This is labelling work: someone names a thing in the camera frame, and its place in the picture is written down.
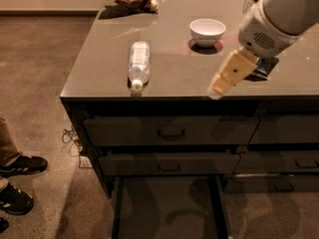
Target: plastic water bottle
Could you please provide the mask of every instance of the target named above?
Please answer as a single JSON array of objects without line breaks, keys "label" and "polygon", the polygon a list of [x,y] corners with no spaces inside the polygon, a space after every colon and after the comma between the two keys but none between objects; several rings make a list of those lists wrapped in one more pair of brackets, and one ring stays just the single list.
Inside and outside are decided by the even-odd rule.
[{"label": "plastic water bottle", "polygon": [[137,41],[132,44],[129,67],[131,91],[140,93],[150,76],[150,46],[148,43]]}]

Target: sneaker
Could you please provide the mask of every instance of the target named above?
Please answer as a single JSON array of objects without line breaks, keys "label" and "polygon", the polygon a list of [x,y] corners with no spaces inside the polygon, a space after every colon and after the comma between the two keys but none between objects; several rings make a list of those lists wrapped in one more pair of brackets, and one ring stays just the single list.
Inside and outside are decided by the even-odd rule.
[{"label": "sneaker", "polygon": [[44,171],[48,161],[40,156],[21,155],[10,166],[0,165],[0,175],[9,177],[12,175],[34,174]]},{"label": "sneaker", "polygon": [[9,214],[24,215],[33,208],[33,198],[11,183],[0,192],[0,209]]}]

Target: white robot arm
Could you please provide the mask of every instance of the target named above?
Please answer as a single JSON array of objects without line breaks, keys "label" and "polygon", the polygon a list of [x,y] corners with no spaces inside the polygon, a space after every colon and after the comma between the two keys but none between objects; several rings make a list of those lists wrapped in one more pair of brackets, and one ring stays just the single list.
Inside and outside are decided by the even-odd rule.
[{"label": "white robot arm", "polygon": [[208,95],[222,96],[256,69],[258,58],[272,58],[319,21],[319,0],[259,0],[239,27],[241,50],[232,52],[212,79]]}]

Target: white bowl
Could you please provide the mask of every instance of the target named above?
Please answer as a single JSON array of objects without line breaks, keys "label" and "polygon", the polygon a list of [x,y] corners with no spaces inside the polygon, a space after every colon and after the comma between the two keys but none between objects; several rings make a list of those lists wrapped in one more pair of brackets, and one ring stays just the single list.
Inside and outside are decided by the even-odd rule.
[{"label": "white bowl", "polygon": [[189,25],[192,39],[201,48],[210,48],[226,31],[225,25],[213,19],[194,20]]}]

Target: floor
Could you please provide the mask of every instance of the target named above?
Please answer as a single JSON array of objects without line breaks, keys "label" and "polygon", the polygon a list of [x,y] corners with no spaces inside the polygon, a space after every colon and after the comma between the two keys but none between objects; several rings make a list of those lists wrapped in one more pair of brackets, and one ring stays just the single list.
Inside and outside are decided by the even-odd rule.
[{"label": "floor", "polygon": [[[25,216],[0,212],[10,227],[0,238],[107,238],[111,200],[77,148],[63,143],[71,123],[60,92],[93,17],[0,17],[0,113],[25,154],[48,169],[10,182],[31,194]],[[319,238],[319,194],[226,194],[234,238]]]}]

